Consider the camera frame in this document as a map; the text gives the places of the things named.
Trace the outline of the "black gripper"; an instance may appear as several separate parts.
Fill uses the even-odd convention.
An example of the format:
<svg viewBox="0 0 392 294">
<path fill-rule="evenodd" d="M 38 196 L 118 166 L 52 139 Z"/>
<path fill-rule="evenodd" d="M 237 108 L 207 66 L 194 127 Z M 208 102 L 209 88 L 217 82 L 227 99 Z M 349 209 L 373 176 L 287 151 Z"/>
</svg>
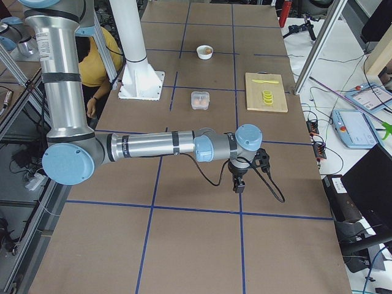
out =
<svg viewBox="0 0 392 294">
<path fill-rule="evenodd" d="M 233 191 L 236 194 L 242 194 L 246 186 L 243 177 L 249 169 L 252 169 L 252 167 L 247 162 L 241 162 L 235 159 L 229 161 L 228 169 L 232 173 L 233 177 Z"/>
</svg>

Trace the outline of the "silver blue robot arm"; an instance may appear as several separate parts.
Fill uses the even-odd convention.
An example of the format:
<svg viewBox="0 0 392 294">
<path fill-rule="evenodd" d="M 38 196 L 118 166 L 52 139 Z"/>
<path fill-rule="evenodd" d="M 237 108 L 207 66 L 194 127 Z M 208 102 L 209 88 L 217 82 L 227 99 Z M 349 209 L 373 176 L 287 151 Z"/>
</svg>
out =
<svg viewBox="0 0 392 294">
<path fill-rule="evenodd" d="M 233 189 L 244 190 L 243 175 L 262 159 L 262 132 L 252 124 L 217 134 L 209 128 L 155 134 L 96 134 L 86 121 L 75 38 L 100 32 L 92 1 L 23 1 L 26 22 L 36 34 L 51 131 L 42 159 L 57 183 L 76 185 L 103 164 L 123 158 L 187 154 L 196 163 L 224 161 Z"/>
</svg>

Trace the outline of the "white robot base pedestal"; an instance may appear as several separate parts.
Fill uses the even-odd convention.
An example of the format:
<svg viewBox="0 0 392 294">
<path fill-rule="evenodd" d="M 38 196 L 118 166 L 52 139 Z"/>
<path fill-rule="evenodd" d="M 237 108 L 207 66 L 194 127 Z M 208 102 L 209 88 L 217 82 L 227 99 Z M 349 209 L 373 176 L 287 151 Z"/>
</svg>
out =
<svg viewBox="0 0 392 294">
<path fill-rule="evenodd" d="M 110 1 L 126 66 L 120 99 L 159 100 L 165 73 L 149 64 L 136 1 Z"/>
</svg>

